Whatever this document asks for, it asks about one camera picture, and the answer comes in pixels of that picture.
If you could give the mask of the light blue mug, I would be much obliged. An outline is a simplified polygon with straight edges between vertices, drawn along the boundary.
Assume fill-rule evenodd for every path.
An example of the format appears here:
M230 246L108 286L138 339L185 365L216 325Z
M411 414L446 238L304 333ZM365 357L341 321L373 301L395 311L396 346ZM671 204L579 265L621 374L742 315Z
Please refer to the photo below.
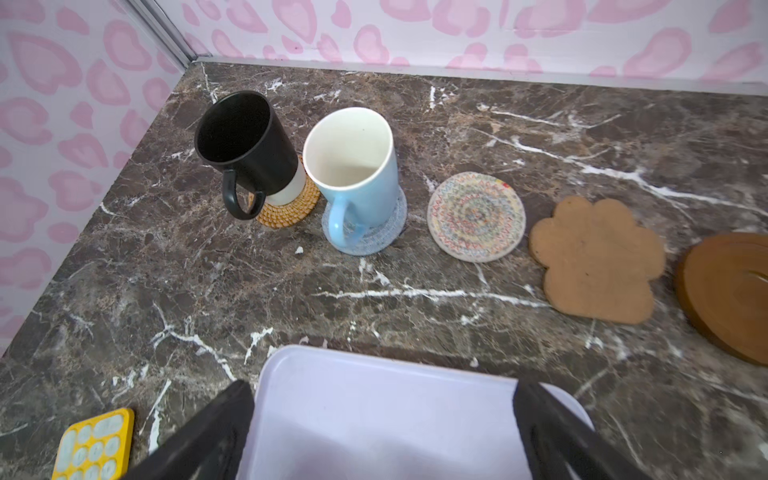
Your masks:
M350 248L385 224L399 198L392 129L374 110L349 107L321 119L307 136L306 173L330 207L329 241Z

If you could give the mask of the blue-grey woven coaster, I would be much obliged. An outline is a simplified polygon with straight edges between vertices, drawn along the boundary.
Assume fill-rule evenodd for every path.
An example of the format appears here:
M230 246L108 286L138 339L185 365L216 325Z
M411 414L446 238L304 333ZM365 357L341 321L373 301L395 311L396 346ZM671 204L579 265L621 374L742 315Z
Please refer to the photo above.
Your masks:
M362 234L356 234L359 226L355 222L352 222L352 218L347 215L343 223L343 233L347 237L352 237L356 242L354 244L347 243L346 246L337 246L331 240L331 210L332 206L327 204L322 215L322 230L326 239L334 248L344 254L352 256L369 256L387 248L401 234L407 219L407 199L403 189L399 188L395 209L389 218L381 225L375 227L366 226L363 229Z

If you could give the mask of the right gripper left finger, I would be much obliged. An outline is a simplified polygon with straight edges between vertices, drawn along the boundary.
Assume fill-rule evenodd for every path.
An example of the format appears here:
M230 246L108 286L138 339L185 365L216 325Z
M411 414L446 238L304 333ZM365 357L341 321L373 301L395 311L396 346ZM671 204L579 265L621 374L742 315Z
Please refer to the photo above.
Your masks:
M232 382L125 479L235 479L254 412L251 386Z

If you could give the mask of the cork paw-shaped coaster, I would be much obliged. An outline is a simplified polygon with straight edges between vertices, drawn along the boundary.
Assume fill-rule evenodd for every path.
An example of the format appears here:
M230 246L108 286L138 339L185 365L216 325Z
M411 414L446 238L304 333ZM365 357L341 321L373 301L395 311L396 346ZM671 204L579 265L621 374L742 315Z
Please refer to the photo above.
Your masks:
M565 198L534 225L529 251L546 268L543 290L557 311L626 325L651 317L664 243L622 202Z

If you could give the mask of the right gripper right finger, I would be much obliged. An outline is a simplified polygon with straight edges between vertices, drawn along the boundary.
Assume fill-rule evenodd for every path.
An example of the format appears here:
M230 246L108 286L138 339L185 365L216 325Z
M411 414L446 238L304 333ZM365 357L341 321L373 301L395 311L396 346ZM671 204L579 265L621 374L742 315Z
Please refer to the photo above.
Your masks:
M650 479L540 383L520 380L512 406L534 479Z

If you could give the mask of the black mug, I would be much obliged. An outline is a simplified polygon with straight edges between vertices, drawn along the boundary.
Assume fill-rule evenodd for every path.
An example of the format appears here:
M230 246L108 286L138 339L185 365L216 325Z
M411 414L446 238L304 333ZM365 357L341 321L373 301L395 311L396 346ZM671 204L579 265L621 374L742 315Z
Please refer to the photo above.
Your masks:
M239 220L256 218L266 205L288 205L304 190L297 151L273 106L256 91L231 93L208 108L194 147L222 173L224 205Z

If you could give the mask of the woven rattan coaster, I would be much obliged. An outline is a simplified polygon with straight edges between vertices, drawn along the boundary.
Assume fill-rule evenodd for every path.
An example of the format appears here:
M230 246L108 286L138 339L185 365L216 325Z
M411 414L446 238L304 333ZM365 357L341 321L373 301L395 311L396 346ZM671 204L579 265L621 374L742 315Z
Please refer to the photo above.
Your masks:
M301 193L292 202L284 205L265 203L256 220L272 229L290 227L313 211L320 196L321 192L316 184L306 177Z

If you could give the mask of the multicolour woven round coaster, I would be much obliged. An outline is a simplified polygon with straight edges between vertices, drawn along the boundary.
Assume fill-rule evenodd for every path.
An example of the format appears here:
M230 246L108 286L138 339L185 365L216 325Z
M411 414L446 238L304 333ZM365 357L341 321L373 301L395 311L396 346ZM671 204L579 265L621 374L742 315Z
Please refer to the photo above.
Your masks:
M427 225L435 243L450 256L486 263L506 256L520 244L526 212L508 183L486 174L462 172L433 192Z

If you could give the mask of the round brown wooden coaster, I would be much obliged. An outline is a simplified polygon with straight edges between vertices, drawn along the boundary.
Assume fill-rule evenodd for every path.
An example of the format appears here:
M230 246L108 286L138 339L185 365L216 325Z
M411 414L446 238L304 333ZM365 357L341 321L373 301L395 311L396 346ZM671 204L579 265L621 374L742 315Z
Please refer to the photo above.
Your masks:
M736 358L767 365L765 234L718 234L694 245L677 266L675 292L708 341Z

